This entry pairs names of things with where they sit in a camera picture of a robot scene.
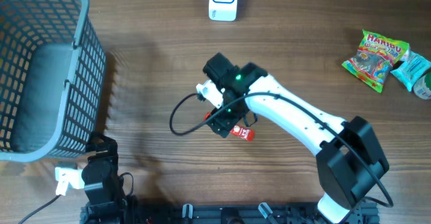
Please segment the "red chocolate bar wrapper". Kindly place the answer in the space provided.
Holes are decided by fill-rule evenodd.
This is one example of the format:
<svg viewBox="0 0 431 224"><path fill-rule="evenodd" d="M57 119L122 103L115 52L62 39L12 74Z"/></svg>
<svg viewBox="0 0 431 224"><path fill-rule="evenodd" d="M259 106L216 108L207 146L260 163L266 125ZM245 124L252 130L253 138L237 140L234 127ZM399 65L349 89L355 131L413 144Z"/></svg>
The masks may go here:
<svg viewBox="0 0 431 224"><path fill-rule="evenodd" d="M239 125L240 119L230 114L218 114L207 122L210 129L217 135L226 138L234 135L246 141L252 141L255 132L245 126Z"/></svg>

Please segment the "Haribo gummy candy bag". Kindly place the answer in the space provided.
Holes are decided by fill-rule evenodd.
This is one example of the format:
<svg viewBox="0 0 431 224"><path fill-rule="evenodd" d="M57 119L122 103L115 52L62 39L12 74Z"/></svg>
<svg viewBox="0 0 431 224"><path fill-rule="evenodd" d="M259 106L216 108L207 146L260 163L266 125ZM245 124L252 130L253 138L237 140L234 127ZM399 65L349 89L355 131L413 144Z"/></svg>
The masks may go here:
<svg viewBox="0 0 431 224"><path fill-rule="evenodd" d="M410 45L376 32L362 30L362 34L363 39L356 54L341 65L373 90L381 93L394 65L407 58Z"/></svg>

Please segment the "teal wet wipes pack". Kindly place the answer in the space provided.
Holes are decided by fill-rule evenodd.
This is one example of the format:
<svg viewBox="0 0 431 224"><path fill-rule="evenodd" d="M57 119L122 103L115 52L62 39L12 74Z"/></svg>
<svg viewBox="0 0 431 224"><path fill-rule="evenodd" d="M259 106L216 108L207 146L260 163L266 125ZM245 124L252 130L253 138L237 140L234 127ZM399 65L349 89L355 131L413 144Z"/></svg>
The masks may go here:
<svg viewBox="0 0 431 224"><path fill-rule="evenodd" d="M391 74L395 76L408 91L411 91L416 81L430 69L430 61L413 51L409 53L407 59Z"/></svg>

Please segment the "green-lidded Knorr jar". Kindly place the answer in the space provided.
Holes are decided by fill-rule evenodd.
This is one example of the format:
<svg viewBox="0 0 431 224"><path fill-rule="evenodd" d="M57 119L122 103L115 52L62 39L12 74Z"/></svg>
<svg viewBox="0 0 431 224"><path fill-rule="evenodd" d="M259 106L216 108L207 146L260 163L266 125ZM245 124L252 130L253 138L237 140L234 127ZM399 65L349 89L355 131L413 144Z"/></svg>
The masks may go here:
<svg viewBox="0 0 431 224"><path fill-rule="evenodd" d="M431 98L431 72L428 72L424 76L420 77L413 85L413 92L417 97L423 100L429 100Z"/></svg>

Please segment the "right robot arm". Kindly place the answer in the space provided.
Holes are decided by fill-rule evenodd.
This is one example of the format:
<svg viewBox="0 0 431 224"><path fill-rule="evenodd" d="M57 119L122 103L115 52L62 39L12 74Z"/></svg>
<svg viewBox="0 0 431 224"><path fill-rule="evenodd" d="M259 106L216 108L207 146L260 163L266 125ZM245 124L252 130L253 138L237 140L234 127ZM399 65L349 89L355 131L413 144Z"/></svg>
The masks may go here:
<svg viewBox="0 0 431 224"><path fill-rule="evenodd" d="M213 132L226 137L252 112L274 122L315 156L325 192L317 210L326 221L345 221L368 192L381 185L389 162L371 124L363 118L346 121L327 114L253 63L239 68L229 61L208 62L203 72L209 79L198 90L215 107L208 118Z"/></svg>

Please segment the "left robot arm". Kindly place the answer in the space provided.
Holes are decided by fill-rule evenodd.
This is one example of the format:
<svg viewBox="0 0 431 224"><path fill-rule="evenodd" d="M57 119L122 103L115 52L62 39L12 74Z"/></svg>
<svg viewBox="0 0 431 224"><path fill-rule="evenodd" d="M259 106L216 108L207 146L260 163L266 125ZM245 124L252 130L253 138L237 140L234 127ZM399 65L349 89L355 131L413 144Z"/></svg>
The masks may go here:
<svg viewBox="0 0 431 224"><path fill-rule="evenodd" d="M88 157L81 178L88 198L81 208L80 223L136 223L133 193L125 194L124 177L118 174L119 155L117 142L102 133L92 132L86 145Z"/></svg>

